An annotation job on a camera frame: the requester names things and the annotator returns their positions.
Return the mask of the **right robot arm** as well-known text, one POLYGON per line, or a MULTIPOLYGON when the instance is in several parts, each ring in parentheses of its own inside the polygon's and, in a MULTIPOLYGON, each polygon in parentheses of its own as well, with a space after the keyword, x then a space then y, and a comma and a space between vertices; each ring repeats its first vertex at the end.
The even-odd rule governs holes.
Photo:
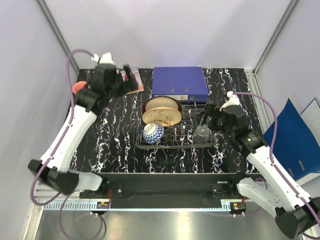
POLYGON ((275 220, 279 230, 289 239, 305 235, 320 219, 320 199, 311 197, 284 169, 271 152, 261 134, 252 130, 240 105, 219 107, 209 103, 196 116, 199 125, 221 131, 229 137, 233 148, 255 166, 271 190, 257 185, 245 173, 236 173, 227 185, 232 198, 246 197, 275 220))

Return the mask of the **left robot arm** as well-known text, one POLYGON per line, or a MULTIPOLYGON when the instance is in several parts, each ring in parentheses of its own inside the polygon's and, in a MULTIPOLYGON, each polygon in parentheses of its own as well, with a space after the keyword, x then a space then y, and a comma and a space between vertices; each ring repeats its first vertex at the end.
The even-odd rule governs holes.
POLYGON ((123 65, 121 70, 111 63, 98 64, 92 78, 73 97, 61 130, 39 160, 32 159, 28 169, 40 181, 59 193, 69 195, 78 190, 90 190, 97 198, 108 193, 103 178, 94 172, 71 171, 70 163, 87 130, 96 121, 110 98, 137 91, 139 70, 123 65))

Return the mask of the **cream floral plate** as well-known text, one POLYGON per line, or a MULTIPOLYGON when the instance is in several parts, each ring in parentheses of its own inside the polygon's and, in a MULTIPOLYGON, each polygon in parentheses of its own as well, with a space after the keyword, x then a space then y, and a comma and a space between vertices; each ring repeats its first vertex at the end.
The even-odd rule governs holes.
POLYGON ((145 124, 155 123, 163 127, 170 127, 178 124, 182 120, 182 114, 174 108, 156 107, 144 112, 142 114, 142 120, 145 124))

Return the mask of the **clear glass tumbler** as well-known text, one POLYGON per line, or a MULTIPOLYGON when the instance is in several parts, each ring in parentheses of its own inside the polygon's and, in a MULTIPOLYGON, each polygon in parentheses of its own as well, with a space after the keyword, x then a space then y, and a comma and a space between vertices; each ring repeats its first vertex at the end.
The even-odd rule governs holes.
POLYGON ((204 124, 198 125, 192 135, 192 142, 195 145, 207 144, 210 140, 211 130, 204 124))

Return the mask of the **blue white patterned bowl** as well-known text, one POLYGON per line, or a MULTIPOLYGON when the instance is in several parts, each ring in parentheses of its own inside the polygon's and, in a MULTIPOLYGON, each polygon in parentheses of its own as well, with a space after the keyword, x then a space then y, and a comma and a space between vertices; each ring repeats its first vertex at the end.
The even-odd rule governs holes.
POLYGON ((142 138, 147 144, 157 144, 163 136, 164 127, 158 123, 149 123, 143 128, 142 138))

